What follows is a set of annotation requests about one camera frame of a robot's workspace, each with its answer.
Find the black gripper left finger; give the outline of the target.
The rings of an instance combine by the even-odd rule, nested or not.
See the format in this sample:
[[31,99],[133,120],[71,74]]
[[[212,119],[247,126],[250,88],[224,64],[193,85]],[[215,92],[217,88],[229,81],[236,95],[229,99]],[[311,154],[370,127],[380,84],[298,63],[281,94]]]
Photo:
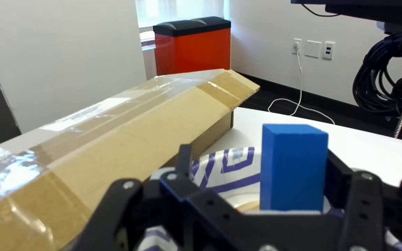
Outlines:
[[155,226],[162,226],[182,251],[194,251],[194,221],[187,204],[197,191],[189,179],[191,161],[191,147],[183,144],[173,170],[147,182],[116,180],[71,251],[136,251],[145,230]]

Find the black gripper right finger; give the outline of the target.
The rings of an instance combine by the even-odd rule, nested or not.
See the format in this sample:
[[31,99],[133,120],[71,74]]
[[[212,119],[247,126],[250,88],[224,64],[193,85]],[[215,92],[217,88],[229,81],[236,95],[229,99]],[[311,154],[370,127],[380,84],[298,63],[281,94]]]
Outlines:
[[330,151],[325,198],[344,211],[339,251],[395,251],[387,233],[402,243],[402,180],[390,186],[374,173],[352,170]]

